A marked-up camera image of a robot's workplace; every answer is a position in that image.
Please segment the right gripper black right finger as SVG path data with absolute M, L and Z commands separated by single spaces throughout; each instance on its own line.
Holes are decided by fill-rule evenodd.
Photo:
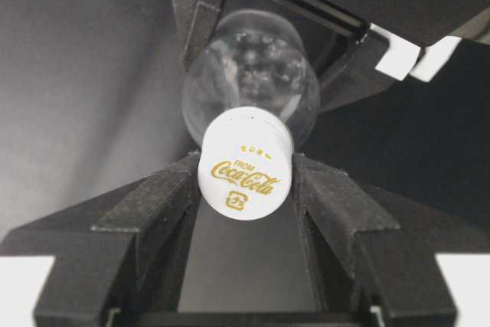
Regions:
M 315 309 L 387 326 L 453 326 L 457 308 L 439 253 L 486 253 L 489 227 L 292 157 L 296 213 Z

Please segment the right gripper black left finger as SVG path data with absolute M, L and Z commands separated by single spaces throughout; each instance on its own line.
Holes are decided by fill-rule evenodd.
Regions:
M 200 194 L 199 156 L 10 231 L 3 326 L 105 326 L 178 306 Z

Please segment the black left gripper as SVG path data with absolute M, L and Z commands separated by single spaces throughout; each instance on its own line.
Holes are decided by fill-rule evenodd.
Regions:
M 322 113 L 382 93 L 406 77 L 430 82 L 459 45 L 449 35 L 484 20 L 489 9 L 489 0 L 322 1 L 373 23 L 318 78 Z

